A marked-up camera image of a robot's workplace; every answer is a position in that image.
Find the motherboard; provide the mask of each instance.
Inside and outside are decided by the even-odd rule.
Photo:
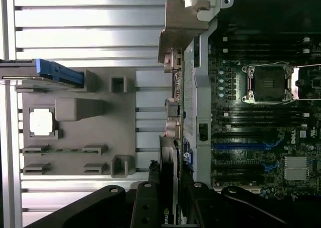
[[[212,186],[320,195],[321,40],[219,26],[209,39]]]

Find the pcie slot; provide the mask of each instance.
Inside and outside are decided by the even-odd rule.
[[[215,179],[219,182],[264,182],[264,176],[262,175],[218,175]]]
[[[219,175],[239,176],[239,175],[261,175],[263,171],[259,170],[245,170],[245,169],[232,169],[220,171]]]
[[[214,157],[215,157],[215,160],[218,160],[218,161],[230,161],[231,160],[231,155],[228,153],[218,153],[218,154],[215,154]]]
[[[263,137],[263,133],[259,132],[235,132],[235,133],[214,133],[213,138],[216,139],[232,139],[232,138],[260,138]]]
[[[213,148],[216,150],[230,150],[230,149],[249,149],[249,150],[264,150],[264,144],[236,144],[236,143],[226,143],[226,144],[214,144]]]
[[[218,172],[231,172],[233,170],[238,170],[240,173],[253,171],[264,172],[264,166],[261,164],[215,164],[212,165],[212,169]]]

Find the gray plastic block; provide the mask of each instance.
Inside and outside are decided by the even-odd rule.
[[[49,150],[49,145],[29,145],[22,149],[23,155],[41,156]]]
[[[95,73],[85,70],[84,72],[84,87],[83,88],[72,88],[69,91],[73,92],[95,92],[98,89],[98,77]]]
[[[109,82],[109,91],[113,93],[128,92],[128,81],[126,76],[112,76]]]
[[[24,147],[31,145],[49,145],[49,151],[41,156],[24,155],[25,164],[50,163],[50,170],[45,175],[97,175],[84,173],[86,164],[105,163],[102,175],[111,175],[112,160],[115,156],[130,156],[128,175],[135,173],[136,165],[136,116],[134,89],[135,68],[90,68],[98,77],[98,89],[95,92],[51,90],[47,93],[23,93]],[[128,92],[114,94],[109,90],[111,77],[126,77]],[[30,112],[35,108],[49,108],[55,113],[55,100],[59,98],[84,98],[102,100],[103,115],[86,118],[77,122],[55,122],[54,130],[62,132],[63,137],[55,139],[49,136],[32,136],[30,132]],[[83,152],[83,148],[106,146],[108,150],[92,148]]]
[[[81,149],[84,153],[102,155],[108,150],[106,145],[86,145]]]
[[[49,171],[50,163],[42,163],[42,164],[29,164],[24,167],[23,173],[24,175],[42,175]]]
[[[111,161],[111,177],[126,178],[131,167],[131,158],[127,155],[116,155]]]
[[[74,122],[103,115],[103,101],[84,98],[58,98],[55,100],[55,119]]]
[[[84,166],[84,173],[85,174],[102,174],[107,169],[106,163],[101,164],[86,164]]]

